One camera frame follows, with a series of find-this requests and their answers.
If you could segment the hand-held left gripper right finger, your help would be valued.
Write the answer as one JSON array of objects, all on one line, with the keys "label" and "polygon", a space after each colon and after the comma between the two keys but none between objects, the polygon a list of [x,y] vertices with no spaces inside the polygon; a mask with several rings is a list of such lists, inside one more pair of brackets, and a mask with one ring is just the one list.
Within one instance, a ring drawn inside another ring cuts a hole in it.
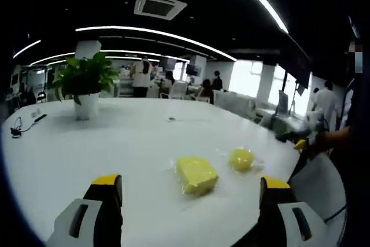
[{"label": "hand-held left gripper right finger", "polygon": [[327,228],[305,202],[297,201],[288,183],[263,176],[257,222],[259,246],[325,246]]}]

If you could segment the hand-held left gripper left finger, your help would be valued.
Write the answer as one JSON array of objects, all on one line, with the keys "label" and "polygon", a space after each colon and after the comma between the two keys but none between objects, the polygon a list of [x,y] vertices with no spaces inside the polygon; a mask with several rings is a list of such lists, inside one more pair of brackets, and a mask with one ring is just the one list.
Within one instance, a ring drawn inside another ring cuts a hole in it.
[{"label": "hand-held left gripper left finger", "polygon": [[120,246],[122,177],[102,176],[83,198],[73,200],[55,219],[47,246]]}]

